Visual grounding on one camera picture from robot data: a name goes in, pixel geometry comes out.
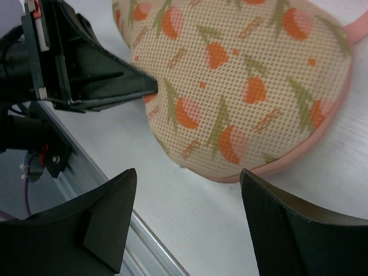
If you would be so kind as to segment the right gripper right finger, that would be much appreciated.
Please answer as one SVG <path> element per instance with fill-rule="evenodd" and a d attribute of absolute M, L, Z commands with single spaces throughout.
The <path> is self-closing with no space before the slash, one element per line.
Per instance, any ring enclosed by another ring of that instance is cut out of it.
<path fill-rule="evenodd" d="M 322 208 L 243 169 L 260 275 L 367 275 L 367 220 Z"/>

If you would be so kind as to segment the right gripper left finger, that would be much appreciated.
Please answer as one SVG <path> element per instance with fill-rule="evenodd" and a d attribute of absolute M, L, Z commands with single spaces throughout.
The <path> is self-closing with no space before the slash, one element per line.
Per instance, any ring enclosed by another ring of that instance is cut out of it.
<path fill-rule="evenodd" d="M 67 201 L 24 220 L 1 222 L 1 275 L 75 275 L 82 255 L 80 215 L 92 201 Z"/>

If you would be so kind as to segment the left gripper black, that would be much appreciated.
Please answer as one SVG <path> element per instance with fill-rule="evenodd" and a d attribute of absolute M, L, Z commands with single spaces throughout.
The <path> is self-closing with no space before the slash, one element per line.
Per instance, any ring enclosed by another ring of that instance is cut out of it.
<path fill-rule="evenodd" d="M 36 100 L 85 113 L 157 93 L 157 81 L 107 51 L 67 2 L 24 1 L 24 10 L 29 90 Z"/>

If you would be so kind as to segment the floral mesh laundry bag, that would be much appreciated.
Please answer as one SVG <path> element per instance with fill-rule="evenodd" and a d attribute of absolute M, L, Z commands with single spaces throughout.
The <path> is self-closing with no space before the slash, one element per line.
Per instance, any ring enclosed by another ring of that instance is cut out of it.
<path fill-rule="evenodd" d="M 114 1 L 132 64 L 154 77 L 151 131 L 176 164 L 232 183 L 286 167 L 324 135 L 350 86 L 348 25 L 311 1 Z"/>

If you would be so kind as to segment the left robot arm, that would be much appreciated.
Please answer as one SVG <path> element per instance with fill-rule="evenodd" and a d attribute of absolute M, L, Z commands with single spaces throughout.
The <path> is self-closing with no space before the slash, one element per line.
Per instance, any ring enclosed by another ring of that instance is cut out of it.
<path fill-rule="evenodd" d="M 65 1 L 26 1 L 21 25 L 1 38 L 1 151 L 40 151 L 48 128 L 7 114 L 48 101 L 57 110 L 99 112 L 158 90 L 157 81 L 114 56 Z"/>

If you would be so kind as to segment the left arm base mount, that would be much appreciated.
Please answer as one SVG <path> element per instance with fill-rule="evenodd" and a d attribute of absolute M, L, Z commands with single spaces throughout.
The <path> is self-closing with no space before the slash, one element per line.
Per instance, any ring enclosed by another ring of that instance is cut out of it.
<path fill-rule="evenodd" d="M 48 110 L 40 103 L 32 102 L 29 111 L 30 117 L 44 126 L 41 131 L 43 137 L 39 151 L 40 163 L 48 170 L 51 177 L 57 178 L 67 167 L 73 147 Z"/>

